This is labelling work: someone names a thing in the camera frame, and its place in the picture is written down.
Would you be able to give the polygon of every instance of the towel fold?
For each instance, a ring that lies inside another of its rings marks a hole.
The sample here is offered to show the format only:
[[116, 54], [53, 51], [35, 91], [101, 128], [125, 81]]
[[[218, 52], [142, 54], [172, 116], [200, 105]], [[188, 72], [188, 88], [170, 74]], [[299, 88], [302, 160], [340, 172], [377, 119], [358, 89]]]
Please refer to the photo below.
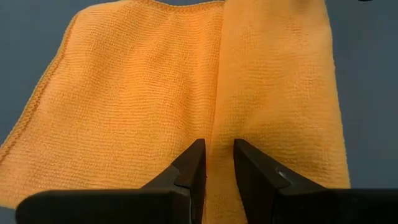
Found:
[[0, 148], [0, 205], [48, 189], [138, 188], [198, 138], [204, 223], [246, 221], [234, 138], [326, 187], [349, 187], [323, 1], [82, 10]]

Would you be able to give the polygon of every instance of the gray background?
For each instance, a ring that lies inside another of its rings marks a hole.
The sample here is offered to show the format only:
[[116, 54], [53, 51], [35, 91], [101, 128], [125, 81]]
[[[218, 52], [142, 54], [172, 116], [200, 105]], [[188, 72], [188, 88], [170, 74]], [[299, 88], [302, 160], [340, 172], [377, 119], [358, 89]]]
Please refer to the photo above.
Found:
[[[55, 55], [72, 16], [106, 1], [0, 1], [0, 142]], [[326, 3], [352, 186], [398, 188], [398, 1]], [[0, 208], [0, 223], [14, 223], [13, 215]]]

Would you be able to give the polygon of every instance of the microfiber towel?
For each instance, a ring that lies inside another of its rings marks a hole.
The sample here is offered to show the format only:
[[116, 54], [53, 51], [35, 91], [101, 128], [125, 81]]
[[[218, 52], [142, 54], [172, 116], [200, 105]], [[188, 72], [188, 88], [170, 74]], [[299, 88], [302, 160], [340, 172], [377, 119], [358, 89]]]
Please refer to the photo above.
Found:
[[205, 138], [204, 223], [245, 223], [243, 138], [325, 187], [349, 187], [321, 0], [80, 11], [0, 148], [0, 205], [48, 189], [139, 188]]

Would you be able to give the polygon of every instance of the orange towel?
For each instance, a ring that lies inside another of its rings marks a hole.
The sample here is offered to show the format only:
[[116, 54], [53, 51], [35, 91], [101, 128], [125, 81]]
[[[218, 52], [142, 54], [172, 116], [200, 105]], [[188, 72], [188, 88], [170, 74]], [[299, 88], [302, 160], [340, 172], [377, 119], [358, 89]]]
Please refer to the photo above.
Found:
[[205, 223], [244, 223], [244, 138], [327, 187], [349, 187], [331, 32], [320, 0], [91, 6], [0, 148], [0, 204], [47, 189], [138, 188], [206, 139]]

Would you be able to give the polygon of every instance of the gray table surface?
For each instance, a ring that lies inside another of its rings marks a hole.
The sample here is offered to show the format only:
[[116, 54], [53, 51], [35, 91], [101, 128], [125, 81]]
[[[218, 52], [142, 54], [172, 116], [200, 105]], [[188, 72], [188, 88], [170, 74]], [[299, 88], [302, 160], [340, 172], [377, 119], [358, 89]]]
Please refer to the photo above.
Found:
[[[55, 55], [72, 16], [101, 2], [107, 0], [0, 1], [0, 142]], [[398, 188], [398, 1], [326, 3], [352, 186]], [[13, 210], [0, 208], [0, 223], [14, 223], [13, 216]]]

